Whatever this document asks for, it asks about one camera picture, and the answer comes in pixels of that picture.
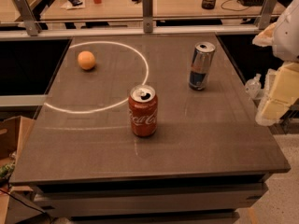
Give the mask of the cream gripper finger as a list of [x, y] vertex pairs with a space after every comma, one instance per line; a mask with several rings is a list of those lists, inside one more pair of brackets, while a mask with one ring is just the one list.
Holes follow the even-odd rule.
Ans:
[[255, 120], [259, 125], [278, 123], [299, 99], [299, 63], [285, 62], [266, 76], [264, 95]]
[[252, 44], [259, 47], [268, 47], [272, 45], [273, 33], [276, 27], [275, 23], [269, 24], [263, 31], [258, 33], [252, 40]]

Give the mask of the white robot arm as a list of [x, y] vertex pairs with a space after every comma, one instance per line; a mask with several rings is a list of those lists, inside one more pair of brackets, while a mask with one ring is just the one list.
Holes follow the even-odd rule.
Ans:
[[253, 38], [260, 47], [271, 46], [283, 61], [270, 85], [265, 85], [256, 122], [271, 126], [299, 99], [299, 0], [292, 0], [278, 20]]

